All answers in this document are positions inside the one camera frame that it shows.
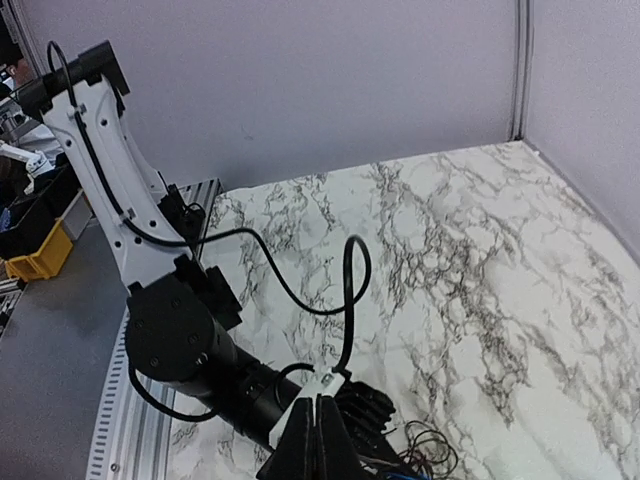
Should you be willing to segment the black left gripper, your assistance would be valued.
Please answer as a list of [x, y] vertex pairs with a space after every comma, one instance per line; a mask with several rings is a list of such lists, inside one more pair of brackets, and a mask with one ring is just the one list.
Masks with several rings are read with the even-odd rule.
[[[331, 367], [348, 375], [333, 398], [365, 470], [364, 458], [389, 462], [395, 455], [383, 435], [395, 408], [383, 392], [352, 381], [347, 369], [351, 353], [351, 345], [344, 345], [337, 365]], [[197, 356], [197, 380], [202, 388], [198, 398], [214, 415], [272, 455], [275, 450], [268, 445], [269, 432], [313, 372], [314, 367], [304, 363], [276, 371], [235, 345], [214, 347]]]

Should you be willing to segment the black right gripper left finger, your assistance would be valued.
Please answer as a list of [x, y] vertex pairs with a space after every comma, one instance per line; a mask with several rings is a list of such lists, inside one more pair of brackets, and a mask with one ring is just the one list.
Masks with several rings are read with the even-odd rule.
[[296, 400], [273, 454], [256, 475], [260, 480], [313, 478], [314, 418], [310, 398]]

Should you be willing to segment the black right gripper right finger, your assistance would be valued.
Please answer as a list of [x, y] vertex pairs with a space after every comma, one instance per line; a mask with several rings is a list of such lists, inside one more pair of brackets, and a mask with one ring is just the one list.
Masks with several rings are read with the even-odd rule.
[[367, 479], [334, 398], [318, 395], [314, 414], [313, 478]]

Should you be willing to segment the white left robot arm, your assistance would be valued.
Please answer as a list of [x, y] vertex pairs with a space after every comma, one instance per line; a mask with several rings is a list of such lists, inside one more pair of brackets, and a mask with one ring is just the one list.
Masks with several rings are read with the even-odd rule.
[[220, 418], [269, 450], [263, 479], [366, 478], [364, 459], [384, 442], [393, 405], [348, 368], [355, 306], [367, 289], [353, 272], [354, 255], [367, 253], [364, 240], [354, 235], [344, 245], [340, 357], [297, 385], [235, 344], [241, 308], [229, 284], [195, 256], [202, 238], [184, 238], [161, 211], [154, 192], [162, 182], [144, 176], [122, 127], [129, 88], [111, 45], [68, 60], [50, 42], [47, 59], [49, 72], [17, 101], [57, 137], [110, 244], [128, 291], [125, 349], [138, 395], [180, 421], [187, 415], [156, 400], [142, 379], [198, 400], [206, 412], [197, 422]]

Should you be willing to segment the yellow storage bin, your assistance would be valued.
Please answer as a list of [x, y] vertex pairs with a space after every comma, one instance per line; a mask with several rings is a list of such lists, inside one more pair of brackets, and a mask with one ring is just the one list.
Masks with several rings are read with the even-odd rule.
[[56, 277], [72, 248], [73, 243], [64, 231], [62, 219], [57, 219], [36, 252], [5, 261], [5, 271], [10, 279], [20, 279], [25, 283]]

